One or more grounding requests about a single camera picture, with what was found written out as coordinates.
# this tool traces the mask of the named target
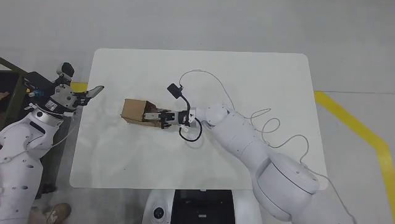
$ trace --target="box flap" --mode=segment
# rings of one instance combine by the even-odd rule
[[[134,99],[125,99],[121,113],[122,118],[130,120],[143,121],[144,110],[147,101],[140,101]]]

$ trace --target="white cable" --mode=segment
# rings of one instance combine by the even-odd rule
[[[204,72],[204,73],[207,73],[207,74],[209,74],[209,75],[212,75],[215,79],[217,79],[217,81],[221,84],[221,86],[222,86],[222,88],[223,88],[225,94],[227,94],[228,99],[229,99],[230,103],[232,104],[233,110],[236,110],[236,109],[235,109],[235,105],[233,104],[233,101],[232,101],[231,97],[229,96],[227,90],[225,89],[224,85],[222,84],[221,80],[219,80],[219,79],[218,79],[213,73],[211,73],[211,72],[207,72],[207,71],[205,71],[205,70],[199,70],[199,69],[197,69],[197,70],[190,70],[190,71],[188,71],[188,72],[185,72],[184,74],[182,74],[182,76],[180,77],[180,79],[179,79],[179,81],[178,81],[178,84],[179,84],[180,86],[181,86],[181,79],[183,79],[183,77],[184,77],[186,74],[191,73],[191,72]]]
[[[190,71],[188,71],[188,72],[185,72],[184,74],[182,74],[182,76],[180,77],[180,79],[179,79],[179,81],[178,81],[178,83],[179,83],[180,86],[181,86],[181,79],[182,79],[186,74],[191,73],[191,72],[204,72],[204,73],[207,73],[207,74],[209,74],[209,75],[212,75],[212,76],[221,84],[221,86],[222,86],[222,88],[223,88],[225,94],[228,96],[228,99],[229,99],[229,101],[230,101],[230,103],[231,103],[231,105],[232,105],[232,107],[233,107],[233,110],[236,111],[235,105],[234,105],[234,103],[233,103],[231,97],[229,96],[227,90],[225,89],[224,85],[222,84],[221,80],[219,80],[219,78],[217,78],[217,77],[216,77],[213,73],[211,73],[211,72],[207,72],[207,71],[205,71],[205,70],[200,70],[200,69],[197,69],[197,70],[190,70]],[[264,138],[264,133],[272,133],[272,132],[274,132],[274,131],[277,131],[277,130],[280,128],[280,125],[281,125],[280,119],[278,119],[278,118],[270,118],[269,120],[267,120],[267,121],[265,122],[265,124],[263,125],[262,129],[260,129],[260,130],[258,130],[258,129],[254,126],[254,124],[253,124],[253,122],[252,122],[252,120],[253,120],[254,118],[260,117],[261,115],[266,114],[266,113],[268,113],[268,112],[270,112],[270,111],[271,111],[271,109],[261,109],[261,110],[258,110],[258,111],[253,112],[253,113],[251,114],[250,117],[246,117],[246,116],[244,116],[243,114],[241,114],[241,113],[239,113],[239,112],[237,112],[237,111],[236,111],[236,112],[237,112],[238,114],[240,114],[242,117],[244,117],[244,118],[250,120],[250,123],[251,123],[251,125],[254,127],[255,131],[258,131],[258,132],[260,133],[260,136],[261,136],[262,140],[263,140],[269,147],[271,147],[272,149],[278,149],[279,147],[283,147],[285,144],[287,144],[287,143],[290,142],[292,139],[294,139],[294,138],[296,138],[296,137],[298,137],[298,136],[304,138],[305,141],[306,141],[307,148],[306,148],[306,152],[305,152],[305,153],[301,156],[301,158],[299,159],[299,163],[300,163],[304,168],[306,168],[308,171],[310,171],[311,173],[313,173],[313,174],[315,174],[315,175],[318,175],[318,176],[321,176],[321,177],[323,177],[323,178],[325,178],[325,179],[328,180],[329,184],[330,184],[330,185],[332,186],[332,188],[334,189],[334,191],[335,191],[335,193],[336,193],[336,195],[337,195],[337,197],[338,197],[338,199],[339,199],[341,205],[343,206],[344,210],[345,210],[346,213],[352,218],[352,222],[353,222],[354,224],[357,224],[357,221],[356,221],[355,216],[353,216],[353,215],[350,213],[350,211],[347,209],[346,205],[344,204],[343,200],[341,199],[341,197],[340,197],[340,195],[339,195],[338,190],[335,188],[335,186],[334,186],[334,184],[332,183],[332,181],[331,181],[327,176],[322,175],[322,174],[319,174],[319,173],[317,173],[317,172],[311,170],[311,169],[302,161],[303,158],[309,153],[309,149],[310,149],[309,140],[308,140],[304,135],[302,135],[302,134],[293,135],[292,137],[288,138],[285,142],[283,142],[281,145],[279,145],[279,146],[272,146],[268,141],[265,140],[265,138]],[[272,120],[276,120],[276,121],[278,122],[277,127],[274,128],[274,129],[271,130],[271,131],[264,131],[264,130],[265,130],[265,127],[267,126],[267,124],[270,123]]]

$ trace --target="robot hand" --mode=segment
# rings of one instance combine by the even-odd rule
[[[23,84],[31,91],[29,96],[34,98],[33,102],[48,113],[63,115],[73,112],[78,106],[86,106],[104,89],[104,86],[97,86],[75,93],[70,87],[74,69],[69,63],[61,64],[56,73],[59,77],[54,82],[37,72],[30,72],[23,79]]]

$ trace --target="cardboard box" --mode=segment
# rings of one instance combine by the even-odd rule
[[[144,125],[147,127],[160,127],[160,122],[144,120],[144,113],[157,112],[157,107],[149,101],[125,99],[121,117],[128,123]]]

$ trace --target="cable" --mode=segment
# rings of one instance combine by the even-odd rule
[[[221,86],[222,86],[222,88],[223,88],[225,94],[228,96],[228,99],[229,99],[229,101],[230,101],[230,103],[231,103],[231,105],[232,105],[232,107],[233,107],[233,110],[235,110],[235,112],[238,113],[238,114],[240,114],[243,118],[249,119],[249,120],[250,120],[250,123],[251,123],[252,127],[254,127],[255,131],[258,131],[258,132],[260,133],[260,136],[261,136],[262,140],[263,140],[269,147],[271,147],[272,149],[278,149],[279,147],[283,147],[285,144],[289,143],[289,142],[290,142],[292,139],[294,139],[294,138],[297,138],[297,137],[302,137],[302,138],[304,138],[305,141],[306,141],[307,148],[306,148],[306,152],[305,152],[305,153],[301,156],[301,158],[299,159],[299,163],[300,163],[304,168],[306,168],[309,172],[311,172],[311,173],[313,173],[313,174],[315,174],[315,175],[321,176],[321,177],[323,177],[323,178],[325,178],[325,179],[328,180],[329,184],[330,184],[330,185],[332,186],[332,188],[334,189],[334,191],[335,191],[335,193],[336,193],[336,195],[337,195],[337,197],[338,197],[338,199],[339,199],[341,205],[343,206],[344,210],[345,210],[346,213],[352,218],[352,222],[353,222],[354,224],[357,224],[357,221],[356,221],[355,216],[353,216],[353,215],[350,213],[350,211],[347,209],[346,205],[344,204],[343,200],[341,199],[341,197],[340,197],[340,195],[339,195],[338,190],[335,188],[335,186],[334,186],[334,184],[332,183],[332,181],[331,181],[327,176],[322,175],[322,174],[319,174],[319,173],[317,173],[317,172],[311,170],[311,169],[302,161],[302,160],[304,159],[304,157],[309,153],[309,149],[310,149],[309,140],[308,140],[304,135],[302,135],[302,134],[293,135],[292,137],[288,138],[285,142],[283,142],[281,145],[279,145],[279,146],[272,146],[268,141],[265,140],[264,134],[265,134],[265,133],[273,133],[274,131],[277,131],[277,130],[280,128],[280,125],[281,125],[280,119],[279,119],[279,118],[270,118],[269,120],[267,120],[267,121],[264,123],[262,129],[260,129],[260,130],[258,130],[258,129],[254,126],[254,124],[253,124],[253,122],[252,122],[252,120],[253,120],[254,118],[260,117],[261,115],[270,112],[272,109],[261,109],[261,110],[258,110],[258,111],[253,112],[253,113],[251,114],[250,117],[246,117],[246,116],[244,116],[243,114],[241,114],[241,113],[239,113],[239,112],[236,111],[235,105],[234,105],[234,103],[233,103],[231,97],[229,96],[227,90],[225,89],[224,85],[222,84],[221,80],[219,80],[219,78],[217,78],[213,73],[207,72],[207,71],[205,71],[205,70],[200,70],[200,69],[197,69],[197,70],[190,70],[190,71],[185,72],[184,74],[182,74],[182,76],[180,77],[178,83],[181,85],[181,79],[182,79],[186,74],[191,73],[191,72],[204,72],[204,73],[207,73],[207,74],[209,74],[209,75],[212,75],[212,76],[221,84]],[[272,120],[276,120],[276,121],[278,122],[277,127],[274,128],[274,129],[271,130],[271,131],[264,131],[264,130],[265,130],[265,127],[267,126],[267,124],[270,123]]]
[[[178,134],[185,140],[185,141],[188,141],[188,142],[191,142],[191,143],[193,143],[193,142],[196,142],[197,140],[199,140],[199,138],[202,136],[202,132],[203,132],[203,126],[202,126],[202,123],[200,122],[200,120],[198,120],[198,118],[195,118],[195,120],[198,122],[198,124],[199,124],[199,126],[200,126],[200,131],[199,131],[199,135],[197,136],[197,138],[195,138],[195,139],[188,139],[188,138],[185,138],[182,134],[181,134],[181,127],[180,127],[180,129],[178,130]]]
[[[226,90],[225,87],[223,86],[221,80],[219,80],[219,78],[217,78],[217,77],[216,77],[213,73],[211,73],[211,72],[207,72],[207,71],[205,71],[205,70],[199,70],[199,69],[197,69],[197,70],[190,70],[190,71],[188,71],[188,72],[185,72],[184,74],[182,74],[182,76],[180,77],[180,79],[179,79],[179,81],[178,81],[178,84],[179,84],[180,86],[181,86],[181,80],[183,79],[183,77],[184,77],[186,74],[191,73],[191,72],[204,72],[204,73],[207,73],[207,74],[209,74],[209,75],[212,75],[215,79],[217,79],[217,81],[221,84],[221,86],[222,86],[222,88],[223,88],[225,94],[227,94],[228,99],[229,99],[230,103],[232,104],[233,110],[236,110],[236,109],[235,109],[235,105],[233,104],[233,101],[232,101],[231,97],[229,96],[227,90]]]
[[[183,98],[183,100],[186,102],[186,111],[189,114],[189,111],[191,110],[191,104],[189,104],[189,101],[183,95],[181,95],[180,97]]]

